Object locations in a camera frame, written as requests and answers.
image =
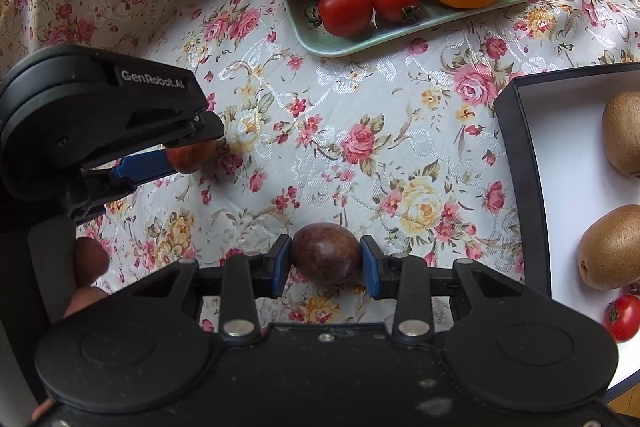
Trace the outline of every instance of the robotic arm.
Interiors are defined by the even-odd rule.
[[[142,183],[173,172],[164,153],[223,136],[193,74],[148,60],[57,46],[0,87],[0,421],[47,427],[288,425],[626,425],[601,403],[618,361],[591,319],[482,264],[429,268],[360,244],[382,324],[274,324],[290,238],[224,267],[182,259],[63,321],[74,289],[75,227]],[[220,333],[198,326],[220,296]],[[448,296],[434,332],[432,296]]]

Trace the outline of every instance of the flower pattern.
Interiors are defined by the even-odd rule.
[[[361,54],[319,58],[283,0],[0,0],[0,69],[74,42],[188,68],[222,118],[209,170],[143,185],[79,229],[111,256],[113,291],[180,257],[221,266],[280,233],[331,221],[428,266],[468,257],[522,280],[526,266],[494,112],[516,76],[640,57],[640,0],[530,0]],[[201,326],[213,331],[217,304]],[[260,319],[382,321],[393,303],[293,269]],[[436,321],[450,324],[446,306]]]

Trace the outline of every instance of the box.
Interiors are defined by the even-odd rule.
[[[521,76],[495,101],[518,206],[526,284],[598,322],[622,290],[602,292],[584,284],[577,246],[604,214],[640,204],[640,181],[616,171],[602,144],[604,106],[626,90],[640,91],[640,64]],[[618,344],[618,352],[606,401],[640,381],[640,333]]]

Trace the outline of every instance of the silver screw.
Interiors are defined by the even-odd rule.
[[[222,329],[231,337],[246,337],[254,332],[254,323],[244,319],[235,319],[225,323]]]
[[[331,333],[320,333],[318,335],[318,340],[320,342],[329,343],[335,340],[335,337]]]
[[[398,324],[398,331],[407,337],[421,337],[429,333],[431,327],[418,319],[409,319]]]

